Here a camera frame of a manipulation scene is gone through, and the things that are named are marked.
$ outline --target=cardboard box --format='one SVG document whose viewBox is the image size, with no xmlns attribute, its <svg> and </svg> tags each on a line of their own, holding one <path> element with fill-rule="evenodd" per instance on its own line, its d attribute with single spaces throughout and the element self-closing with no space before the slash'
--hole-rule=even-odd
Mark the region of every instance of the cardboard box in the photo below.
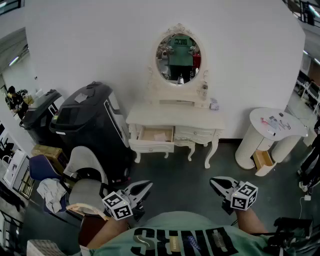
<svg viewBox="0 0 320 256">
<path fill-rule="evenodd" d="M 23 101 L 24 101 L 25 103 L 27 103 L 28 105 L 31 105 L 31 104 L 34 103 L 34 99 L 32 98 L 31 95 L 28 95 L 27 97 L 23 98 Z"/>
<path fill-rule="evenodd" d="M 52 166 L 62 175 L 64 172 L 69 159 L 63 152 L 61 148 L 58 147 L 52 147 L 52 146 L 45 146 L 45 145 L 35 145 L 31 151 L 32 155 L 38 156 L 38 155 L 44 155 Z"/>
</svg>

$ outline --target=white wall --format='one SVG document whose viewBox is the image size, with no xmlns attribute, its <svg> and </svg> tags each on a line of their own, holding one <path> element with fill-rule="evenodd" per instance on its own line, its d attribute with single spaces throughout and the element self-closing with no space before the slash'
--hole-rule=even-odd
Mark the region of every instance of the white wall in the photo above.
<svg viewBox="0 0 320 256">
<path fill-rule="evenodd" d="M 309 69 L 310 69 L 310 64 L 311 64 L 311 58 L 304 54 L 301 60 L 301 65 L 300 65 L 300 70 L 308 75 Z"/>
<path fill-rule="evenodd" d="M 0 87 L 2 87 L 3 85 L 5 85 L 5 81 L 2 77 L 2 75 L 0 74 Z"/>
<path fill-rule="evenodd" d="M 37 75 L 31 62 L 30 54 L 26 55 L 18 63 L 8 66 L 2 72 L 2 76 L 7 89 L 10 86 L 14 86 L 16 91 L 26 89 L 32 97 L 40 89 L 38 81 L 35 80 Z"/>
<path fill-rule="evenodd" d="M 28 0 L 25 28 L 39 84 L 64 97 L 92 81 L 111 86 L 126 113 L 147 85 L 154 41 L 182 23 L 202 41 L 224 138 L 242 138 L 249 113 L 284 109 L 305 35 L 280 0 Z"/>
<path fill-rule="evenodd" d="M 0 38 L 25 27 L 25 8 L 19 8 L 0 16 Z"/>
</svg>

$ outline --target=black lettering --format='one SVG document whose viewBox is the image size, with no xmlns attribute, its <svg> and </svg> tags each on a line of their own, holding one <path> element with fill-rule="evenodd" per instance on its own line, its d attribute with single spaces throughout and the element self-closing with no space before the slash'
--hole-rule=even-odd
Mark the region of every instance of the black lettering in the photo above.
<svg viewBox="0 0 320 256">
<path fill-rule="evenodd" d="M 155 243 L 151 239 L 144 239 L 143 237 L 141 237 L 143 231 L 146 231 L 146 236 L 145 236 L 146 238 L 154 238 L 155 230 L 151 228 L 140 227 L 134 231 L 133 240 L 146 247 L 145 255 L 141 254 L 141 247 L 132 246 L 131 252 L 134 255 L 138 255 L 138 256 L 155 256 L 156 255 Z"/>
<path fill-rule="evenodd" d="M 207 229 L 206 236 L 208 237 L 213 255 L 222 255 L 222 256 L 229 256 L 232 254 L 237 254 L 238 251 L 234 248 L 234 245 L 232 244 L 230 236 L 228 236 L 227 232 L 223 227 L 215 228 L 215 229 Z M 224 250 L 221 247 L 221 243 L 219 247 L 216 245 L 215 239 L 214 239 L 214 233 L 220 234 L 220 236 L 223 238 L 223 243 L 225 245 Z"/>
<path fill-rule="evenodd" d="M 169 236 L 172 237 L 177 237 L 178 236 L 178 231 L 176 230 L 169 230 Z M 167 253 L 167 248 L 166 248 L 166 244 L 170 243 L 170 239 L 166 238 L 166 231 L 162 230 L 162 229 L 157 229 L 156 230 L 156 239 L 159 240 L 159 242 L 156 245 L 156 250 L 158 252 L 158 255 L 181 255 L 181 252 L 179 251 L 171 251 L 171 254 Z"/>
<path fill-rule="evenodd" d="M 195 236 L 191 233 L 191 231 L 181 231 L 183 249 L 185 256 L 195 256 L 194 248 L 198 250 L 201 256 L 209 256 L 209 250 L 206 243 L 206 238 L 204 232 L 202 230 L 196 230 Z"/>
</svg>

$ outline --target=blue chair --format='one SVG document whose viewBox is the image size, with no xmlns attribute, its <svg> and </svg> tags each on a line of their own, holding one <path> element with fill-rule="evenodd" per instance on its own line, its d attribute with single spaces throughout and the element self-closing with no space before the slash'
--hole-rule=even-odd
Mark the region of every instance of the blue chair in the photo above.
<svg viewBox="0 0 320 256">
<path fill-rule="evenodd" d="M 29 169 L 30 169 L 30 177 L 36 181 L 43 181 L 45 179 L 61 179 L 61 175 L 55 171 L 50 161 L 42 154 L 33 156 L 29 160 Z M 67 211 L 67 194 L 60 200 L 60 204 L 62 209 L 58 211 L 68 212 Z M 52 213 L 46 206 L 45 200 L 43 200 L 43 211 L 46 213 Z"/>
</svg>

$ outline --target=small wooden box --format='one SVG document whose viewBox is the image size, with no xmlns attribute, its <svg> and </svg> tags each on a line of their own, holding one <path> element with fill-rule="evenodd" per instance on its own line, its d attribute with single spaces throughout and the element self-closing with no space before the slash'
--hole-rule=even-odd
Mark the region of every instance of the small wooden box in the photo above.
<svg viewBox="0 0 320 256">
<path fill-rule="evenodd" d="M 52 166 L 61 174 L 64 172 L 69 162 L 69 159 L 67 158 L 63 150 L 58 147 L 37 144 L 34 146 L 31 153 L 34 157 L 38 155 L 46 156 Z"/>
</svg>

